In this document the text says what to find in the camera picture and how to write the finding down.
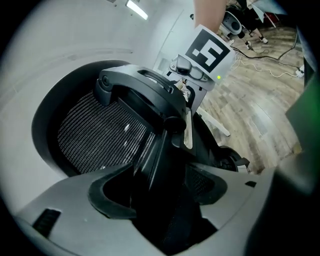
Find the wooden floor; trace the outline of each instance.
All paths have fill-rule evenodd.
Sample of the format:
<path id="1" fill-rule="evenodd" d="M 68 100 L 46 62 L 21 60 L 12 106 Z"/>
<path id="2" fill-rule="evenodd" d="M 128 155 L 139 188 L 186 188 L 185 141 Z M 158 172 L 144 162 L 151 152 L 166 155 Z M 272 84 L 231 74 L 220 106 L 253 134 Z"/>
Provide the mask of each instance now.
<path id="1" fill-rule="evenodd" d="M 290 49 L 296 38 L 293 28 L 268 28 L 261 32 L 269 40 L 268 44 L 260 42 L 256 35 L 246 37 L 257 52 L 267 49 L 264 55 L 275 58 Z M 232 46 L 248 56 L 258 56 L 248 51 L 240 39 L 233 39 L 235 43 Z M 241 60 L 245 64 L 255 64 L 258 69 L 270 69 L 276 76 L 284 72 L 295 75 L 297 70 L 266 58 L 248 59 L 242 56 Z M 301 45 L 298 43 L 295 49 L 281 58 L 281 62 L 302 66 Z M 303 89 L 303 78 L 287 74 L 274 78 L 268 71 L 258 72 L 252 65 L 240 64 L 220 85 L 216 84 L 213 91 L 208 92 L 201 107 L 231 133 L 230 137 L 226 137 L 206 122 L 218 144 L 229 146 L 247 158 L 250 161 L 249 171 L 259 174 L 265 168 L 275 167 L 280 160 L 293 153 L 298 139 L 285 113 Z"/>

